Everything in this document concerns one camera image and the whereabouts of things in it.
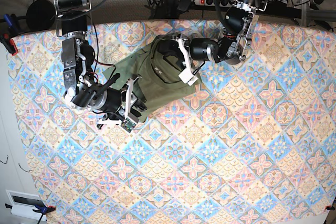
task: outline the electrical outlet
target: electrical outlet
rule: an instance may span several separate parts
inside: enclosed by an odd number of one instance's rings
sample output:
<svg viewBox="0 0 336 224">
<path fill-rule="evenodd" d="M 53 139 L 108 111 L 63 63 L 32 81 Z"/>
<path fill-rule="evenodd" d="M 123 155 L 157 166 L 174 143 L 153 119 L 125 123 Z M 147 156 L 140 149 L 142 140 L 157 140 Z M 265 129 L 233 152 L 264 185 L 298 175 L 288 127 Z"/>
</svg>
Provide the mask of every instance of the electrical outlet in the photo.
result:
<svg viewBox="0 0 336 224">
<path fill-rule="evenodd" d="M 214 0 L 194 0 L 195 5 L 200 6 L 215 6 Z"/>
</svg>

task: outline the blue object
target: blue object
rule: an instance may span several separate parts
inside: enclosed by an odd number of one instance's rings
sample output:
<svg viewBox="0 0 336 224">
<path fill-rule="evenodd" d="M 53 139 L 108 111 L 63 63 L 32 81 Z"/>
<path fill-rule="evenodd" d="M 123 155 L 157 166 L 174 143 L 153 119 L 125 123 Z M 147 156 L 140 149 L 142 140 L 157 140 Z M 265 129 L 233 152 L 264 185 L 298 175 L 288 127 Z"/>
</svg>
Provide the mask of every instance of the blue object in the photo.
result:
<svg viewBox="0 0 336 224">
<path fill-rule="evenodd" d="M 5 14 L 4 19 L 8 23 L 8 26 L 15 32 L 16 35 L 20 33 L 20 29 L 16 26 L 15 21 L 11 16 Z"/>
<path fill-rule="evenodd" d="M 35 207 L 39 210 L 39 212 L 43 215 L 45 215 L 48 212 L 48 207 L 40 207 L 40 206 L 36 206 Z"/>
</svg>

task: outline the green t-shirt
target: green t-shirt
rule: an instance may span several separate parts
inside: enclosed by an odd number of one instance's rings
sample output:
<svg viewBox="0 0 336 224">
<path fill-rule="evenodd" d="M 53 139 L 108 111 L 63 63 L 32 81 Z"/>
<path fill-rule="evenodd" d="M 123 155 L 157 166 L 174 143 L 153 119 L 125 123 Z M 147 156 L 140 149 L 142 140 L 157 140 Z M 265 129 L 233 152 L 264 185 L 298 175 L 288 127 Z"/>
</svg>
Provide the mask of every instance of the green t-shirt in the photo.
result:
<svg viewBox="0 0 336 224">
<path fill-rule="evenodd" d="M 195 86 L 201 83 L 201 78 L 192 85 L 184 84 L 178 75 L 181 68 L 177 64 L 175 56 L 163 55 L 156 51 L 156 46 L 162 38 L 157 38 L 142 49 L 134 52 L 127 58 L 115 64 L 116 73 L 120 78 L 112 85 L 114 89 L 121 89 L 128 79 L 140 74 L 140 78 L 134 85 L 133 92 L 147 106 L 147 110 L 141 112 L 140 122 L 144 122 L 149 114 L 165 106 L 166 104 L 195 93 Z M 108 79 L 113 67 L 103 72 Z"/>
</svg>

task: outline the patterned tablecloth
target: patterned tablecloth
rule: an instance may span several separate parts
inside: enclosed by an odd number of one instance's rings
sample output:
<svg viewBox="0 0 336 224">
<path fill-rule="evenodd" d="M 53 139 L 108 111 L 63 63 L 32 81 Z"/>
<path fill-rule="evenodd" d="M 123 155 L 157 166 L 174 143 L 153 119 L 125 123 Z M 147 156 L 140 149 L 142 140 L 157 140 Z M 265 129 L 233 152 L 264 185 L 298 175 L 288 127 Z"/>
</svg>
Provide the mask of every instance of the patterned tablecloth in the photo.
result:
<svg viewBox="0 0 336 224">
<path fill-rule="evenodd" d="M 217 38 L 217 21 L 97 26 L 114 63 L 179 31 Z M 9 79 L 20 136 L 49 223 L 257 223 L 319 215 L 336 196 L 336 37 L 258 23 L 244 64 L 207 63 L 194 95 L 130 135 L 69 109 L 55 31 L 14 39 Z M 95 36 L 90 43 L 97 47 Z M 99 79 L 104 67 L 98 68 Z"/>
</svg>

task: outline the clamp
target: clamp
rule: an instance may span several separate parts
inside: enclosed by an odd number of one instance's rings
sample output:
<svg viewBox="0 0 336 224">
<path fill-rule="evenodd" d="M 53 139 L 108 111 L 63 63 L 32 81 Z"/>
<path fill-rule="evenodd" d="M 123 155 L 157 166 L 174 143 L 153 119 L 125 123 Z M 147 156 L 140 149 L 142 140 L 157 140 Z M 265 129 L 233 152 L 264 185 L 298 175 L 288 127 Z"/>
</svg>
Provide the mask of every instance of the clamp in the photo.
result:
<svg viewBox="0 0 336 224">
<path fill-rule="evenodd" d="M 5 48 L 10 54 L 12 54 L 12 56 L 18 53 L 13 39 L 11 39 L 8 34 L 0 35 L 0 42 L 4 44 Z"/>
<path fill-rule="evenodd" d="M 40 206 L 35 205 L 35 207 L 37 208 L 37 210 L 33 209 L 33 211 L 41 214 L 41 217 L 38 220 L 37 224 L 39 224 L 41 222 L 43 215 L 46 215 L 47 213 L 53 212 L 53 211 L 56 210 L 56 207 L 52 207 L 52 206 L 50 206 L 50 207 L 40 207 Z"/>
</svg>

